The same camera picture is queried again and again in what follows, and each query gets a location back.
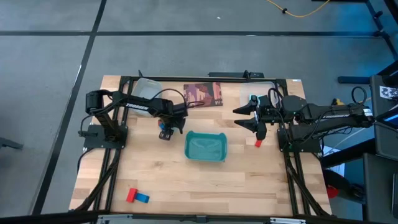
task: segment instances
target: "yellow cable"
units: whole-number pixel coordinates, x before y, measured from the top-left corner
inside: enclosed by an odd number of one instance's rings
[[[267,0],[267,2],[273,4],[274,6],[276,6],[276,7],[277,7],[278,9],[280,9],[281,11],[284,10],[284,8],[278,6],[276,3],[274,3],[274,2],[271,1],[271,0]],[[314,11],[312,11],[312,12],[306,14],[306,15],[296,16],[295,14],[290,13],[288,10],[286,10],[285,13],[288,14],[288,15],[290,15],[290,16],[296,17],[296,18],[304,18],[304,17],[307,17],[307,16],[309,16],[309,15],[311,15],[311,14],[313,14],[313,13],[319,11],[319,9],[321,9],[323,6],[325,6],[325,5],[328,4],[329,2],[330,2],[330,0],[325,1],[325,3],[323,3],[321,6],[319,6],[318,9],[316,9],[316,10],[314,10]]]

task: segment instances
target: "red block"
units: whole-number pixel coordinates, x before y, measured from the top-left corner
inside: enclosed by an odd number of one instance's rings
[[[127,195],[127,202],[134,202],[134,199],[136,198],[137,194],[137,189],[130,188],[129,194]]]
[[[256,143],[254,144],[256,147],[260,147],[262,143],[262,140],[257,140]]]

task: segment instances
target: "plastic bowl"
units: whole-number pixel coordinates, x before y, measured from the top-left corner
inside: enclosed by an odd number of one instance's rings
[[[154,95],[162,90],[162,84],[157,81],[153,81],[147,78],[140,78],[137,81],[134,89],[132,90],[132,96],[139,96],[145,99],[151,99]],[[139,113],[144,116],[151,116],[148,112],[142,110],[132,109],[134,112]]]
[[[197,161],[224,161],[227,148],[227,139],[224,133],[202,134],[189,131],[185,140],[186,157]]]

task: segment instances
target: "teal bowl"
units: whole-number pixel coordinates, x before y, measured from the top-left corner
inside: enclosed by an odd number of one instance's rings
[[[185,139],[185,155],[196,161],[221,162],[225,160],[227,145],[224,133],[202,134],[189,131]]]

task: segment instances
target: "red and blue block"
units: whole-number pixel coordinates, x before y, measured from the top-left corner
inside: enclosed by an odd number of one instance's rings
[[[130,188],[129,194],[127,195],[126,201],[127,201],[127,202],[133,203],[134,200],[138,200],[138,201],[140,201],[140,202],[148,203],[148,201],[149,201],[149,196],[148,196],[148,195],[144,195],[144,194],[138,193],[138,190],[137,190],[137,189]]]

